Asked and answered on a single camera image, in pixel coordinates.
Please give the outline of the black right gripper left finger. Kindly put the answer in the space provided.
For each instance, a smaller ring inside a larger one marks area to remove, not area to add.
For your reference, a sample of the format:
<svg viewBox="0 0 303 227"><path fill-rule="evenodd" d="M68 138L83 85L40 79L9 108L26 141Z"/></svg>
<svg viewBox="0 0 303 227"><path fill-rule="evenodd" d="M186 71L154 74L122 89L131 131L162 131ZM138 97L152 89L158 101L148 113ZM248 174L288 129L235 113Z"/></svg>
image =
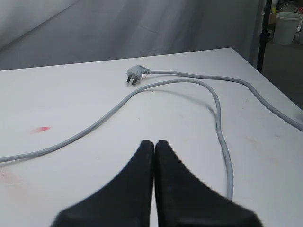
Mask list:
<svg viewBox="0 0 303 227"><path fill-rule="evenodd" d="M100 190L62 210L53 227L148 227L154 145L143 140L130 161Z"/></svg>

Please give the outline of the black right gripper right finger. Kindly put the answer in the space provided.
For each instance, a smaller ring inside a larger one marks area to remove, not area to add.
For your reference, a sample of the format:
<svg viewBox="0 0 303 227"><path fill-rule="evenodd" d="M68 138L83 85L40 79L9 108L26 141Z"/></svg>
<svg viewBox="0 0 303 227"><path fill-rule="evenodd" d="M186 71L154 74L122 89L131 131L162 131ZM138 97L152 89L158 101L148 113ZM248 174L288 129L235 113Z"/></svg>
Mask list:
<svg viewBox="0 0 303 227"><path fill-rule="evenodd" d="M160 227L261 227L257 215L195 177L169 143L155 148L155 197Z"/></svg>

